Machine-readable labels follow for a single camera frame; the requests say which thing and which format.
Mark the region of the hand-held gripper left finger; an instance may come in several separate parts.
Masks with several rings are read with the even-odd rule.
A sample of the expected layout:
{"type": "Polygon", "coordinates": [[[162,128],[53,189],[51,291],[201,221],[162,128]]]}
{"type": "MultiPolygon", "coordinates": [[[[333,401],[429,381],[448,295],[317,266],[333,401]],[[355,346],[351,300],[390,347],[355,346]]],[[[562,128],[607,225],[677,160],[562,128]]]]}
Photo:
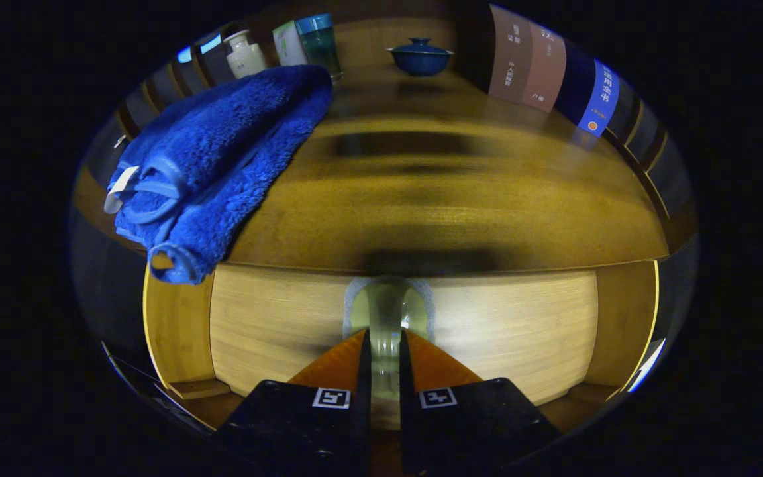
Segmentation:
{"type": "Polygon", "coordinates": [[[246,475],[367,475],[370,334],[361,330],[287,382],[262,380],[214,432],[246,475]]]}

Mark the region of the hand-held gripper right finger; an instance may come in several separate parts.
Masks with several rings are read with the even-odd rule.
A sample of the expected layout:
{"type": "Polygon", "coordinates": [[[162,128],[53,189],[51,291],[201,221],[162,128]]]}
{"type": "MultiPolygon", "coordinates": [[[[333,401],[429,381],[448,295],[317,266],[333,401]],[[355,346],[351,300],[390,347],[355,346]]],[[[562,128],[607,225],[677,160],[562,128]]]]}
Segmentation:
{"type": "Polygon", "coordinates": [[[484,380],[407,329],[399,378],[406,474],[500,475],[561,435],[508,378],[484,380]]]}

